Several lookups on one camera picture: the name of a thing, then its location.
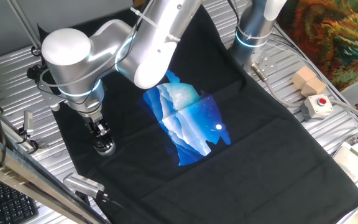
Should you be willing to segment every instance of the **blue graphic print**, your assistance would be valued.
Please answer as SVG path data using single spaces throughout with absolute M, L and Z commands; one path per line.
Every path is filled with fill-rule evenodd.
M 206 141 L 217 144 L 219 138 L 231 144 L 226 126 L 213 97 L 203 91 L 201 96 L 192 85 L 180 83 L 171 71 L 170 83 L 149 89 L 143 95 L 161 128 L 176 145 L 179 166 L 196 162 L 211 152 Z

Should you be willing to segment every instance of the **red button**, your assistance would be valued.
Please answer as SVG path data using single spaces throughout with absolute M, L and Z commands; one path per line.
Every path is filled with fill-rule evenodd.
M 323 98 L 320 98 L 318 100 L 318 102 L 321 103 L 322 105 L 325 105 L 327 103 L 327 101 L 325 99 L 323 99 Z

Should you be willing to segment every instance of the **colorful painting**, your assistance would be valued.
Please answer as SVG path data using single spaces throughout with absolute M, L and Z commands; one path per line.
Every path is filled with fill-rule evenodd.
M 206 141 L 217 144 L 222 138 L 231 144 L 214 98 L 205 92 L 200 96 L 192 85 L 180 83 L 171 71 L 166 76 L 170 83 L 149 89 L 143 98 L 176 146 L 179 166 L 207 156 L 211 149 Z
M 358 82 L 358 0 L 288 0 L 278 21 L 338 90 Z

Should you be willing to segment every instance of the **keyboard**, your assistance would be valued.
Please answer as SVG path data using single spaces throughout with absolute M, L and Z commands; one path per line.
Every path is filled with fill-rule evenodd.
M 0 182 L 0 224 L 21 224 L 37 215 L 32 198 Z

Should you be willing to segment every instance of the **metal rod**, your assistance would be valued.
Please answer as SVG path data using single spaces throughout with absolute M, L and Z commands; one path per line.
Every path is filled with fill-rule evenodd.
M 11 7 L 13 13 L 16 15 L 17 19 L 19 20 L 20 24 L 22 24 L 25 33 L 29 36 L 32 44 L 34 45 L 36 50 L 41 49 L 41 41 L 31 26 L 31 23 L 27 16 L 25 16 L 22 8 L 20 7 L 19 3 L 16 0 L 7 0 L 7 3 Z
M 14 187 L 16 190 L 28 195 L 29 197 L 44 204 L 45 206 L 54 209 L 58 213 L 66 216 L 67 218 L 73 220 L 76 223 L 86 223 L 84 222 L 84 220 L 78 218 L 76 215 L 68 212 L 67 209 L 63 209 L 62 207 L 64 207 L 64 205 L 56 201 L 48 194 L 45 194 L 38 189 L 31 189 L 26 184 L 21 184 L 26 180 L 21 178 L 21 176 L 17 175 L 15 172 L 12 172 L 11 170 L 6 172 L 7 170 L 9 169 L 0 169 L 0 180 L 3 180 L 5 184 Z
M 0 160 L 2 157 L 2 144 L 0 143 Z M 12 173 L 11 176 L 7 174 L 4 176 L 5 178 L 1 178 L 0 181 L 10 185 L 11 187 L 21 191 L 21 185 L 33 185 L 35 189 L 42 189 L 38 194 L 34 194 L 34 188 L 27 193 L 30 193 L 30 197 L 34 197 L 35 200 L 43 203 L 44 205 L 50 206 L 51 209 L 62 212 L 62 210 L 66 212 L 62 212 L 62 215 L 67 215 L 71 213 L 72 215 L 68 215 L 67 218 L 72 218 L 73 215 L 82 220 L 81 223 L 91 222 L 91 223 L 107 223 L 105 219 L 103 219 L 98 213 L 92 210 L 89 205 L 85 204 L 78 196 L 76 196 L 73 192 L 71 192 L 67 187 L 62 187 L 62 185 L 58 185 L 55 177 L 51 175 L 51 173 L 46 173 L 49 175 L 49 179 L 47 179 L 42 173 L 37 171 L 35 167 L 41 166 L 38 164 L 31 156 L 29 156 L 23 149 L 17 147 L 17 149 L 12 152 L 11 150 L 6 151 L 5 158 L 5 169 Z M 10 182 L 11 179 L 20 180 L 20 184 L 13 184 Z

